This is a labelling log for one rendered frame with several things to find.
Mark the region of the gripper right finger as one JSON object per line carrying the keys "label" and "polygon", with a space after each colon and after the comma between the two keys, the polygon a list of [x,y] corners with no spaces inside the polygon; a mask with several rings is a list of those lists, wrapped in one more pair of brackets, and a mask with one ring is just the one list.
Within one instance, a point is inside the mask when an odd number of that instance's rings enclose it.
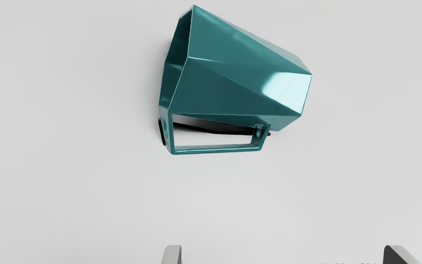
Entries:
{"label": "gripper right finger", "polygon": [[386,245],[382,264],[421,264],[421,262],[400,245]]}

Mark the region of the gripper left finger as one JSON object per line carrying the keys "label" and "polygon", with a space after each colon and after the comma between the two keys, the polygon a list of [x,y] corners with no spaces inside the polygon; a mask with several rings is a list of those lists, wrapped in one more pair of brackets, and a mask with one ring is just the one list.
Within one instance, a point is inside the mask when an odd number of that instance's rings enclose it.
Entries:
{"label": "gripper left finger", "polygon": [[182,264],[181,245],[166,246],[161,264]]}

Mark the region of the teal faceted mug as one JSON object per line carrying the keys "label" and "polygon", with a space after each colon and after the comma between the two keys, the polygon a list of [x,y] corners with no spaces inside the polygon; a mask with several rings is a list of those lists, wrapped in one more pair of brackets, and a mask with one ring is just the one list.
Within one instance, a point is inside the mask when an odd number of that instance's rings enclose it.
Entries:
{"label": "teal faceted mug", "polygon": [[[167,53],[158,112],[171,154],[259,151],[270,131],[301,117],[312,73],[301,59],[193,5]],[[248,127],[247,144],[178,146],[174,115]]]}

